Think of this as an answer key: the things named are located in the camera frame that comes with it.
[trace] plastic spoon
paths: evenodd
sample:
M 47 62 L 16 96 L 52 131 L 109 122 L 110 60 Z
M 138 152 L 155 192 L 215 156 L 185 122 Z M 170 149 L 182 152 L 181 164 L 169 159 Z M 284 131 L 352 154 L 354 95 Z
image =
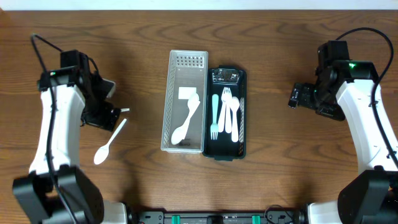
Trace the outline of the plastic spoon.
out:
M 232 97 L 231 103 L 231 111 L 232 111 L 232 134 L 231 134 L 231 139 L 232 142 L 237 142 L 239 139 L 239 134 L 238 134 L 238 120 L 236 117 L 236 112 L 239 109 L 240 103 L 237 97 Z
M 192 95 L 191 98 L 188 100 L 189 114 L 188 114 L 188 117 L 186 118 L 184 124 L 181 127 L 178 127 L 174 130 L 174 132 L 172 134 L 172 138 L 171 138 L 171 142 L 173 145 L 176 145 L 176 144 L 180 143 L 180 141 L 185 139 L 185 136 L 187 135 L 187 131 L 188 131 L 188 127 L 189 127 L 189 122 L 191 120 L 192 115 L 197 110 L 199 104 L 200 104 L 200 101 L 199 101 L 198 93 Z
M 105 159 L 107 158 L 107 156 L 109 154 L 109 145 L 111 144 L 113 139 L 115 139 L 115 137 L 118 135 L 120 130 L 123 128 L 123 125 L 126 123 L 126 121 L 127 121 L 127 119 L 124 118 L 123 121 L 119 124 L 118 128 L 116 128 L 115 132 L 112 134 L 111 139 L 108 141 L 108 143 L 106 143 L 106 145 L 100 147 L 97 150 L 97 152 L 95 153 L 95 156 L 94 156 L 94 164 L 98 165 L 105 161 Z

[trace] utensil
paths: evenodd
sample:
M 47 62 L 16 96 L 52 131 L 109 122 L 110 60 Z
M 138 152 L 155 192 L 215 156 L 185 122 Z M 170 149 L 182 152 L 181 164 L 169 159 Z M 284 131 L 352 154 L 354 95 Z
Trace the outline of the utensil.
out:
M 236 117 L 236 112 L 239 109 L 240 102 L 237 97 L 232 97 L 231 99 L 231 111 L 232 111 L 232 134 L 231 134 L 231 139 L 232 142 L 237 142 L 239 139 L 239 133 L 238 133 L 238 120 Z
M 218 132 L 222 133 L 224 131 L 224 123 L 225 123 L 225 102 L 226 102 L 226 96 L 225 96 L 225 91 L 227 87 L 224 87 L 223 93 L 221 94 L 221 100 L 223 102 L 223 105 L 221 106 L 221 112 L 220 112 L 220 117 L 218 118 Z
M 126 123 L 127 119 L 124 118 L 123 121 L 119 124 L 118 128 L 116 128 L 115 132 L 112 134 L 111 139 L 106 143 L 106 145 L 100 147 L 94 156 L 94 164 L 98 165 L 105 161 L 109 154 L 109 145 L 115 139 L 115 137 L 119 134 L 120 130 L 123 128 L 124 124 Z
M 199 104 L 200 104 L 199 95 L 198 95 L 198 93 L 195 93 L 188 100 L 189 114 L 188 114 L 184 124 L 182 126 L 176 128 L 172 134 L 171 142 L 173 145 L 176 145 L 176 144 L 180 143 L 180 141 L 185 139 L 185 136 L 187 135 L 187 131 L 188 131 L 188 127 L 189 127 L 189 122 L 191 120 L 192 115 L 197 110 Z
M 232 100 L 232 93 L 230 88 L 226 88 L 225 91 L 225 103 L 226 103 L 226 109 L 225 109 L 225 132 L 226 133 L 231 133 L 232 127 L 231 127 L 231 100 Z
M 217 94 L 213 94 L 211 97 L 211 107 L 213 108 L 213 124 L 210 126 L 210 138 L 211 140 L 217 140 L 218 137 L 218 124 L 217 124 L 217 111 L 218 111 L 218 100 Z

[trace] black plastic bin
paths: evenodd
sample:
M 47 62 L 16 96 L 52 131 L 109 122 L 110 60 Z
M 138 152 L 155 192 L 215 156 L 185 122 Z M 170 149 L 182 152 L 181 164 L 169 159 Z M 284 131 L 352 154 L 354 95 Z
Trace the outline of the black plastic bin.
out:
M 239 73 L 238 80 L 234 83 L 218 82 L 213 79 L 214 73 L 229 72 Z M 206 157 L 212 157 L 217 161 L 232 161 L 233 159 L 243 159 L 246 155 L 246 72 L 239 70 L 231 66 L 222 66 L 218 68 L 211 68 L 208 70 L 208 91 L 207 91 L 207 104 L 206 104 L 206 132 L 205 132 L 205 148 L 203 155 Z M 239 99 L 240 106 L 237 111 L 238 121 L 238 132 L 239 140 L 232 142 L 231 134 L 226 133 L 225 130 L 222 133 L 218 133 L 217 140 L 211 140 L 210 138 L 210 126 L 212 120 L 212 108 L 211 108 L 211 97 L 213 94 L 218 94 L 220 97 L 217 119 L 221 112 L 221 94 L 224 87 L 229 87 L 232 92 L 232 96 L 236 96 Z

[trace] white wall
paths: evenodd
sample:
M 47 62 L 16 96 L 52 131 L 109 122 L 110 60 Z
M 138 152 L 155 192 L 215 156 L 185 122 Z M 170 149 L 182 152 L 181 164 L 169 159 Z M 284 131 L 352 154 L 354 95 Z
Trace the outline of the white wall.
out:
M 398 9 L 398 0 L 0 0 L 3 10 Z

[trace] plastic tray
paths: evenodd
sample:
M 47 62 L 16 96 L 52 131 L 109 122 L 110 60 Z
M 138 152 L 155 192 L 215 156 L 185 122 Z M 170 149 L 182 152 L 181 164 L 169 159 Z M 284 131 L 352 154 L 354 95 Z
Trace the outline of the plastic tray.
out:
M 203 152 L 207 63 L 208 53 L 204 51 L 172 50 L 170 52 L 161 150 L 182 153 Z M 173 145 L 171 136 L 174 130 L 184 123 L 189 113 L 188 100 L 178 98 L 180 87 L 195 87 L 199 95 L 200 104 L 191 117 L 185 139 L 179 144 Z
M 217 70 L 230 70 L 239 73 L 239 78 L 236 83 L 220 82 L 213 79 L 213 72 Z M 220 65 L 218 68 L 211 68 L 208 71 L 208 91 L 207 91 L 207 104 L 206 104 L 206 133 L 205 133 L 205 150 L 203 155 L 206 157 L 213 157 L 217 161 L 232 161 L 233 159 L 243 159 L 246 155 L 246 72 L 244 70 L 238 70 L 230 66 Z M 232 92 L 232 96 L 238 97 L 240 101 L 240 107 L 237 111 L 238 118 L 238 131 L 239 141 L 232 142 L 231 134 L 223 131 L 218 133 L 217 140 L 210 139 L 210 126 L 212 120 L 212 108 L 211 108 L 211 97 L 213 94 L 218 94 L 220 101 L 218 103 L 217 122 L 221 111 L 221 94 L 224 87 L 229 87 Z

